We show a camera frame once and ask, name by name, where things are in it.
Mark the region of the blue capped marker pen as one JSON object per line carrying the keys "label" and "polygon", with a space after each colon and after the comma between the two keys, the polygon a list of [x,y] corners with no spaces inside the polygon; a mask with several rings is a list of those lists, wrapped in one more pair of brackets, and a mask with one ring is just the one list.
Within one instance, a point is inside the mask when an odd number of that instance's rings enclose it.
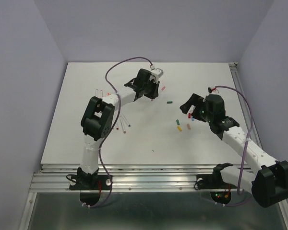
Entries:
{"label": "blue capped marker pen", "polygon": [[125,122],[125,124],[127,125],[127,127],[131,127],[131,124],[128,121],[128,119],[126,118],[126,116],[123,113],[121,113],[120,116],[121,116],[122,120]]}

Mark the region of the peach capped marker pen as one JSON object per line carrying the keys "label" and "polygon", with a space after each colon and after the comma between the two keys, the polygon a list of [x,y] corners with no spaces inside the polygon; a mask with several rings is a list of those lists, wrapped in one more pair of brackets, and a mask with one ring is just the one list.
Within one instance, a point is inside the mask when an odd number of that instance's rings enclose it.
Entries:
{"label": "peach capped marker pen", "polygon": [[124,120],[123,120],[121,115],[119,116],[119,120],[120,120],[121,129],[122,129],[123,133],[126,134],[126,128],[124,125]]}

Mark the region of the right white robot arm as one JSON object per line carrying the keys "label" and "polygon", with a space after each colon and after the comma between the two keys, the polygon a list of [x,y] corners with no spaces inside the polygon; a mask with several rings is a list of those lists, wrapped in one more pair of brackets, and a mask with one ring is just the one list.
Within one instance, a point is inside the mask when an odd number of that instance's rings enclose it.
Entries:
{"label": "right white robot arm", "polygon": [[218,164],[211,174],[197,176],[196,190],[211,190],[211,198],[223,205],[229,203],[231,195],[218,195],[215,190],[229,185],[250,193],[262,207],[288,199],[288,162],[278,161],[249,139],[239,123],[226,115],[221,96],[210,94],[203,98],[192,94],[180,110],[187,114],[192,106],[192,118],[207,122],[210,130],[235,150],[252,170],[244,172],[242,166],[237,168],[232,163]]}

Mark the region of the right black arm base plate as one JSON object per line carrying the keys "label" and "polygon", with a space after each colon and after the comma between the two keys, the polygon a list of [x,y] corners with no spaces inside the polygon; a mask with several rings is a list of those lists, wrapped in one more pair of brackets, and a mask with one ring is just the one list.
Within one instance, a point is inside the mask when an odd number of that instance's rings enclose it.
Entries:
{"label": "right black arm base plate", "polygon": [[194,184],[195,190],[236,189],[233,184],[225,183],[221,177],[212,174],[198,174]]}

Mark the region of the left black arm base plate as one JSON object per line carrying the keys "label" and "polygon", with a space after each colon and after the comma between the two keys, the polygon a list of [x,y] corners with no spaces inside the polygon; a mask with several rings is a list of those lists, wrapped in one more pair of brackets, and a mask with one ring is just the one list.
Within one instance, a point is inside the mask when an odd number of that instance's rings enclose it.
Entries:
{"label": "left black arm base plate", "polygon": [[69,189],[72,191],[105,190],[112,188],[110,178],[107,175],[97,175],[92,181],[79,179],[76,174],[68,174],[66,179],[70,182]]}

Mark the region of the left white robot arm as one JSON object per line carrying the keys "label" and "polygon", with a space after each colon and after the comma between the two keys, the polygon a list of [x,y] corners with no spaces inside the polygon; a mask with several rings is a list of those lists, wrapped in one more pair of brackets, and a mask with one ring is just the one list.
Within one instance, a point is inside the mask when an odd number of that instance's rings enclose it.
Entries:
{"label": "left white robot arm", "polygon": [[126,104],[135,102],[142,96],[149,99],[158,97],[159,79],[163,70],[140,69],[137,76],[124,84],[115,94],[98,98],[92,97],[81,119],[84,133],[84,153],[77,174],[72,178],[72,190],[93,190],[98,188],[98,158],[100,144],[111,132],[114,114]]}

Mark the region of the aluminium front rail frame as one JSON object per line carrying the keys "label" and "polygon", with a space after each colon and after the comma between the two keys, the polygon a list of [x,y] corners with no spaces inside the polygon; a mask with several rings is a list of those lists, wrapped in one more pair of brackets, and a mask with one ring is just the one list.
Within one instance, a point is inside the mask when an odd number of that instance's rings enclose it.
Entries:
{"label": "aluminium front rail frame", "polygon": [[22,230],[288,230],[288,202],[219,207],[198,174],[212,165],[109,165],[113,192],[103,207],[85,208],[69,189],[76,164],[45,164],[29,187]]}

